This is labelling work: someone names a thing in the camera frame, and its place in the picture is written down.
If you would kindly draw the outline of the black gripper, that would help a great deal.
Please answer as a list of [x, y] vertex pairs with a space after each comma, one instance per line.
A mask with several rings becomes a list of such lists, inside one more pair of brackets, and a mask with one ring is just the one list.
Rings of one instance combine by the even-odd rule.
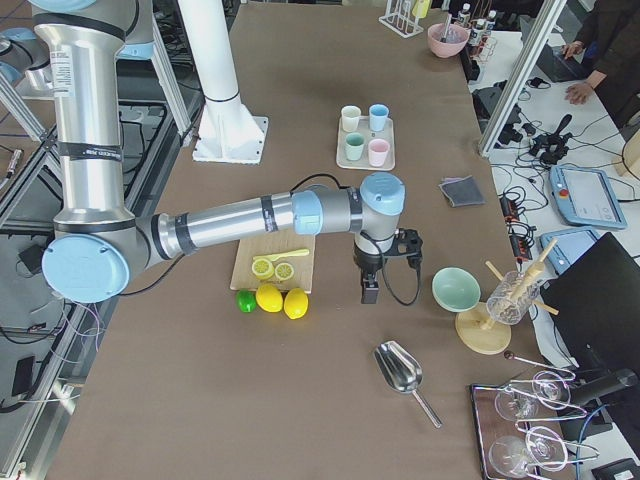
[[360, 269], [361, 303], [376, 304], [379, 294], [378, 272], [384, 265], [381, 254], [367, 253], [357, 245], [354, 246], [354, 261]]

